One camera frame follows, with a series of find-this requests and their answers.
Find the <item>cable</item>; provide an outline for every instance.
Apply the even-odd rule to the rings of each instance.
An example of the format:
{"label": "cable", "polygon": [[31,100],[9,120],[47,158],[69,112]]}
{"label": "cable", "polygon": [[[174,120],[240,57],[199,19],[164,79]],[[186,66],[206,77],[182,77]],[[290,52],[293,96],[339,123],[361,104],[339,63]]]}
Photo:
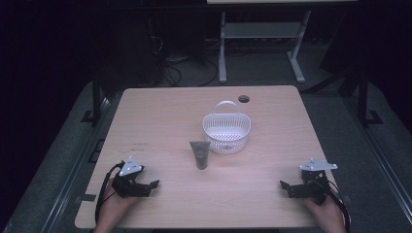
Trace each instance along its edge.
{"label": "cable", "polygon": [[215,63],[213,63],[211,60],[208,60],[208,59],[205,59],[205,61],[209,62],[210,64],[212,64],[215,67],[215,75],[213,76],[213,78],[210,81],[208,81],[206,83],[203,83],[203,84],[200,84],[199,86],[205,86],[205,85],[211,83],[218,76],[218,73],[219,73],[219,68]]}
{"label": "cable", "polygon": [[96,221],[96,224],[97,224],[97,221],[99,220],[100,209],[101,209],[103,203],[104,203],[107,199],[109,199],[109,197],[111,197],[113,194],[115,194],[115,193],[113,193],[113,194],[110,195],[108,198],[106,198],[105,200],[103,200],[103,198],[104,198],[104,192],[105,192],[105,190],[106,190],[106,186],[107,186],[107,183],[108,183],[108,181],[109,181],[109,179],[110,179],[110,176],[112,175],[113,170],[115,170],[116,168],[120,168],[120,169],[121,169],[121,168],[123,167],[123,165],[124,165],[124,162],[123,162],[123,161],[122,161],[121,163],[116,164],[116,165],[113,166],[113,168],[110,169],[110,171],[106,174],[106,177],[105,177],[105,179],[104,179],[104,181],[103,181],[103,184],[102,184],[102,186],[101,186],[101,188],[100,188],[99,198],[97,199],[96,210],[95,210],[95,212],[94,212],[94,220]]}
{"label": "cable", "polygon": [[349,217],[349,212],[346,209],[345,204],[343,203],[343,199],[342,201],[340,201],[335,194],[333,194],[333,192],[329,189],[326,190],[326,188],[324,188],[320,183],[318,183],[317,181],[311,179],[311,181],[315,184],[317,184],[321,189],[324,190],[324,192],[330,196],[330,198],[332,198],[333,202],[337,205],[337,207],[339,207],[340,211],[343,214],[343,217],[345,218],[345,230],[347,233],[351,232],[351,218]]}

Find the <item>human hand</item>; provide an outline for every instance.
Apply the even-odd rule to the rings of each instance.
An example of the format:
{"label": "human hand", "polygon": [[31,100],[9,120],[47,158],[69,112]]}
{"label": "human hand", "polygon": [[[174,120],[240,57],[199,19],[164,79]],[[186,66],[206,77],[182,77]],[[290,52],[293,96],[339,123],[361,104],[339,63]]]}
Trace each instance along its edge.
{"label": "human hand", "polygon": [[322,205],[316,204],[311,198],[302,198],[301,201],[326,233],[346,233],[342,212],[329,195]]}
{"label": "human hand", "polygon": [[103,205],[94,233],[109,233],[126,215],[129,209],[138,202],[139,197],[120,197],[112,188],[113,179],[109,179],[104,192]]}

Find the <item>gray carpet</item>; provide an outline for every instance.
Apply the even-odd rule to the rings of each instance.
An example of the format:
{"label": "gray carpet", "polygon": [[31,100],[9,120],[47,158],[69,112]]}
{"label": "gray carpet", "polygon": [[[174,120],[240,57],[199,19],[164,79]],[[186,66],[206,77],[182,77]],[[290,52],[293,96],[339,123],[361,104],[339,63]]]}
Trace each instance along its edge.
{"label": "gray carpet", "polygon": [[[305,89],[329,77],[328,72],[319,68],[326,51],[325,45],[302,47],[298,61],[307,79],[304,84],[296,83],[284,53],[286,49],[281,46],[273,50],[275,52],[257,49],[243,56],[228,56],[226,85],[291,84]],[[217,64],[216,54],[208,56],[208,59]],[[210,62],[188,61],[174,68],[182,73],[178,84],[181,87],[207,83],[216,74],[216,66]],[[177,80],[177,73],[173,72],[170,70]],[[221,84],[214,79],[209,85]],[[170,86],[170,83],[164,80],[159,86]],[[339,97],[336,94],[339,86],[340,82],[333,83],[321,93],[302,95],[302,99],[328,161],[339,165],[333,175],[347,202],[352,232],[412,232],[411,223],[379,166],[364,128],[354,117],[351,106],[356,104],[356,95],[349,99]],[[121,91],[110,99],[110,103],[106,102],[102,119],[96,127],[91,127],[90,123],[81,122],[85,111],[92,109],[91,85],[85,87],[21,199],[11,219],[9,232],[88,232],[74,225],[80,199],[94,168],[88,160],[91,156],[98,156],[93,150],[99,140],[106,137],[120,98]],[[373,135],[399,180],[411,193],[411,134],[372,84],[369,85],[368,109],[375,110],[384,124],[370,125],[367,133]],[[150,232],[150,229],[126,232]],[[281,232],[321,230],[281,229]]]}

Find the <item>white basket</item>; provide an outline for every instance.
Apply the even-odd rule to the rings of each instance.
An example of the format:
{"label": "white basket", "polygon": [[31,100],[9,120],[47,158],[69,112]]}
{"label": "white basket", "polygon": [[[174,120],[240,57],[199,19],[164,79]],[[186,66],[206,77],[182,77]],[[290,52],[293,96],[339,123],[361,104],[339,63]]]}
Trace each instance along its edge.
{"label": "white basket", "polygon": [[[235,114],[217,114],[216,110],[224,104],[234,105]],[[236,153],[242,150],[251,130],[251,120],[240,114],[239,107],[232,101],[222,101],[215,106],[212,114],[203,118],[203,130],[206,140],[210,142],[210,150],[216,153]]]}

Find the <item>table top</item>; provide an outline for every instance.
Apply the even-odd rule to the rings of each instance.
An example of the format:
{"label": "table top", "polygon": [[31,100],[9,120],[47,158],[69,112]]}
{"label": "table top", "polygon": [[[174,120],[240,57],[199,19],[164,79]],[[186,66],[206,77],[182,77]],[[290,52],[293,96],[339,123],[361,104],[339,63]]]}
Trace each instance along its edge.
{"label": "table top", "polygon": [[[240,103],[241,95],[250,101]],[[205,140],[202,119],[223,100],[237,103],[240,112],[251,119],[247,145],[235,154],[210,151],[208,167],[198,170],[189,141]],[[233,109],[228,106],[220,111]],[[150,197],[140,199],[119,227],[287,228],[316,224],[279,183],[301,184],[300,164],[311,157],[326,160],[294,86],[128,89],[86,194],[98,195],[106,173],[130,155],[146,166],[137,183],[160,180],[160,184]],[[326,174],[334,182],[330,171]],[[82,202],[75,220],[78,227],[95,226],[96,201]]]}

